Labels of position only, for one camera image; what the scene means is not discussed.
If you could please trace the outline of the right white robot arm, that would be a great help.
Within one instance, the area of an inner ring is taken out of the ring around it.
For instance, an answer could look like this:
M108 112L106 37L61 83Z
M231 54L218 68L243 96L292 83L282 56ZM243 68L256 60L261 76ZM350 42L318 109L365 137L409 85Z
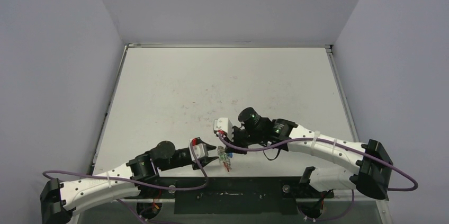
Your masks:
M250 145L308 154L333 163L330 168L307 167L300 181L300 192L312 197L329 190L358 190L377 200L387 198L393 162L384 146L376 141L367 143L345 141L312 131L285 119L269 119L247 107L238 116L241 126L228 118L215 122L216 133L231 145L227 151L246 154Z

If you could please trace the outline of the metal keyring with red handle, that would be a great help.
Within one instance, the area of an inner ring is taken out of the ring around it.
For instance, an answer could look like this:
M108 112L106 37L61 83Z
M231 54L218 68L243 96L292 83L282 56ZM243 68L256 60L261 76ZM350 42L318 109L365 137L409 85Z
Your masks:
M217 147L217 155L219 162L224 166L227 172L232 170L231 168L231 160L228 154L225 151L225 148L222 146Z

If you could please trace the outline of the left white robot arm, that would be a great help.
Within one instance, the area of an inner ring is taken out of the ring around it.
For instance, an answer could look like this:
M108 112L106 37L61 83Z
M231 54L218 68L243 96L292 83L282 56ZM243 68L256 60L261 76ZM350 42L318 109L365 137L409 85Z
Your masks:
M96 176L81 175L74 181L52 178L40 194L42 223L68 223L74 215L92 207L140 194L151 198L158 190L203 189L207 183L190 188L172 183L159 185L159 173L184 166L205 173L204 167L217 159L209 155L215 149L201 138L190 140L182 149L176 149L170 141L161 141L155 148Z

